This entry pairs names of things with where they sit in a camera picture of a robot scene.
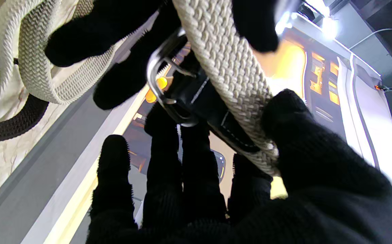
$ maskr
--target black leather strap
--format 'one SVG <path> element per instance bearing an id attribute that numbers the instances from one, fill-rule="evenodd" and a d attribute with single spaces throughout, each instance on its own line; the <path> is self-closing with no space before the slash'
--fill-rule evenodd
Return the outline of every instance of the black leather strap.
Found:
<path id="1" fill-rule="evenodd" d="M 0 122 L 0 141 L 20 136 L 34 127 L 44 116 L 49 102 L 29 94 L 21 111 L 11 119 Z"/>
<path id="2" fill-rule="evenodd" d="M 171 105 L 181 113 L 191 113 L 204 119 L 213 127 L 215 134 L 222 136 L 233 143 L 233 148 L 238 147 L 244 151 L 256 152 L 260 149 L 244 132 L 226 104 L 216 92 L 209 78 L 200 67 L 193 52 L 190 52 L 180 65 L 182 68 L 197 74 L 197 78 L 184 76 L 179 72 L 173 74 L 173 82 L 166 96 L 175 99 L 176 104 Z"/>

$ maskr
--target glove finger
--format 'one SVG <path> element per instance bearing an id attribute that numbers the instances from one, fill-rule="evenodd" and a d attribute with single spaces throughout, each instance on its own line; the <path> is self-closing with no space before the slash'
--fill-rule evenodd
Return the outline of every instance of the glove finger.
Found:
<path id="1" fill-rule="evenodd" d="M 279 45 L 275 30 L 277 0 L 233 0 L 235 27 L 241 37 L 258 52 L 276 51 Z"/>
<path id="2" fill-rule="evenodd" d="M 173 4 L 166 3 L 151 30 L 131 48 L 129 57 L 115 64 L 100 80 L 94 91 L 97 106 L 112 109 L 142 89 L 149 57 L 180 25 Z"/>
<path id="3" fill-rule="evenodd" d="M 268 138 L 275 139 L 273 134 L 275 134 L 277 126 L 298 116 L 312 118 L 312 114 L 303 100 L 294 91 L 284 89 L 264 107 L 261 126 Z"/>
<path id="4" fill-rule="evenodd" d="M 154 104 L 145 121 L 145 132 L 150 136 L 162 134 L 171 136 L 176 134 L 176 122 L 158 103 Z"/>
<path id="5" fill-rule="evenodd" d="M 90 14 L 51 34 L 45 54 L 59 67 L 101 55 L 146 22 L 161 3 L 161 0 L 95 1 Z"/>
<path id="6" fill-rule="evenodd" d="M 101 148 L 100 160 L 98 162 L 97 176 L 99 184 L 108 181 L 128 182 L 128 171 L 130 170 L 130 155 L 128 144 L 121 135 L 110 135 Z"/>

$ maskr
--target metal clip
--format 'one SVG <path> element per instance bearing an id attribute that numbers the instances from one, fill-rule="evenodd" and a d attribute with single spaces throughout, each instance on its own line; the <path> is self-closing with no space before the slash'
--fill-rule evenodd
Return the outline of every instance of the metal clip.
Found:
<path id="1" fill-rule="evenodd" d="M 166 110 L 169 116 L 173 118 L 178 124 L 185 127 L 191 127 L 195 126 L 198 123 L 197 117 L 193 115 L 181 115 L 176 110 L 176 108 L 174 108 L 174 105 L 177 105 L 176 100 L 166 97 L 163 91 L 159 88 L 156 80 L 158 68 L 164 61 L 173 66 L 176 71 L 180 72 L 183 75 L 191 76 L 194 78 L 197 77 L 196 74 L 193 74 L 190 71 L 179 67 L 168 57 L 168 55 L 174 50 L 174 48 L 184 41 L 187 41 L 185 31 L 183 28 L 180 27 L 165 42 L 163 42 L 159 48 L 157 48 L 151 54 L 151 57 L 148 60 L 146 79 L 149 88 L 151 88 L 151 91 L 157 97 L 159 104 Z"/>

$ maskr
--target beige braided strap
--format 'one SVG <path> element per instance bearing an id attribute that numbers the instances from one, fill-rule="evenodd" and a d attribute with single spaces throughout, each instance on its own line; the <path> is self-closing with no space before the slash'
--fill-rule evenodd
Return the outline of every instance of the beige braided strap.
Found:
<path id="1" fill-rule="evenodd" d="M 266 77 L 246 39 L 237 35 L 231 0 L 173 0 L 198 61 L 235 119 L 261 151 L 240 151 L 258 168 L 277 174 L 277 149 L 261 128 L 271 98 Z"/>
<path id="2" fill-rule="evenodd" d="M 12 75 L 12 46 L 16 28 L 20 27 L 19 69 L 29 93 L 53 103 L 71 103 L 94 85 L 108 68 L 115 47 L 105 54 L 88 58 L 71 76 L 54 87 L 51 65 L 44 49 L 53 31 L 53 22 L 61 0 L 7 0 L 0 9 L 0 84 Z M 80 0 L 74 17 L 89 13 L 92 0 Z"/>

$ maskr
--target gray panel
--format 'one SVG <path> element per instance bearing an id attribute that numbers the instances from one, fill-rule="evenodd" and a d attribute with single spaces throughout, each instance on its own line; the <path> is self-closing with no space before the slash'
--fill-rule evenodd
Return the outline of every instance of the gray panel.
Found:
<path id="1" fill-rule="evenodd" d="M 109 112 L 97 108 L 91 89 L 35 145 L 0 189 L 0 244 L 23 240 Z"/>
<path id="2" fill-rule="evenodd" d="M 79 227 L 77 228 L 74 236 L 72 237 L 69 244 L 85 244 L 86 237 L 88 236 L 88 227 L 91 223 L 91 218 L 89 217 L 89 212 L 85 214 L 80 223 Z"/>

